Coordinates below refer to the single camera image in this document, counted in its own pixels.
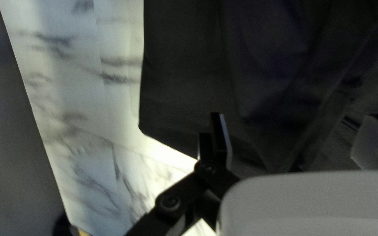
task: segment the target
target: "marble surface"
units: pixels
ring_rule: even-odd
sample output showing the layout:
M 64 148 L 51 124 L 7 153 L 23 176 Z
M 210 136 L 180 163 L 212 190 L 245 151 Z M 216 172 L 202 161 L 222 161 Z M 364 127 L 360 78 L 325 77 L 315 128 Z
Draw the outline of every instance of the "marble surface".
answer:
M 142 0 L 0 0 L 72 224 L 119 236 L 195 160 L 138 129 Z M 213 235 L 199 222 L 187 235 Z

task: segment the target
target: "gray surface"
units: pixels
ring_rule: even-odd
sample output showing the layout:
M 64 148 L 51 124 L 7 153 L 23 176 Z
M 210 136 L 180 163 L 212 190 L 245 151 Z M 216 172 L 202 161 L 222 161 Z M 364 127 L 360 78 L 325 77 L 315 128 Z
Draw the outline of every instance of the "gray surface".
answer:
M 49 236 L 62 211 L 0 16 L 0 236 Z

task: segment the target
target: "black metal arm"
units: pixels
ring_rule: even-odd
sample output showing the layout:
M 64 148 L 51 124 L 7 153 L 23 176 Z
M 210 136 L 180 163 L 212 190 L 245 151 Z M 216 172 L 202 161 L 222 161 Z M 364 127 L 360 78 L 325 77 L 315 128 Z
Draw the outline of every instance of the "black metal arm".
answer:
M 180 236 L 200 218 L 215 230 L 221 199 L 239 180 L 228 170 L 231 152 L 224 117 L 212 113 L 211 132 L 199 134 L 194 171 L 161 193 L 126 236 Z

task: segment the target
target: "screw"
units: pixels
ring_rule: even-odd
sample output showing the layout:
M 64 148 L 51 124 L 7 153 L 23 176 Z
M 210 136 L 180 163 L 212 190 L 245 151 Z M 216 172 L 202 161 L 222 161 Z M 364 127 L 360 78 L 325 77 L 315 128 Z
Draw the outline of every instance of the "screw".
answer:
M 179 208 L 181 200 L 174 194 L 161 196 L 160 205 L 167 211 L 174 211 Z
M 201 163 L 201 165 L 199 166 L 203 171 L 205 172 L 208 172 L 208 173 L 215 173 L 215 171 L 217 170 L 217 167 L 212 164 L 212 163 L 209 163 L 209 162 L 203 162 Z

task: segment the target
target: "white rounded object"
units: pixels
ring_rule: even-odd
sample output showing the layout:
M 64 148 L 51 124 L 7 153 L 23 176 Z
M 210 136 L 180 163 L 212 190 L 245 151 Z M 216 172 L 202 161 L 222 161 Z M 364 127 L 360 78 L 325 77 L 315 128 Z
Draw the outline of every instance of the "white rounded object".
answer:
M 378 171 L 242 180 L 221 203 L 220 236 L 378 236 Z

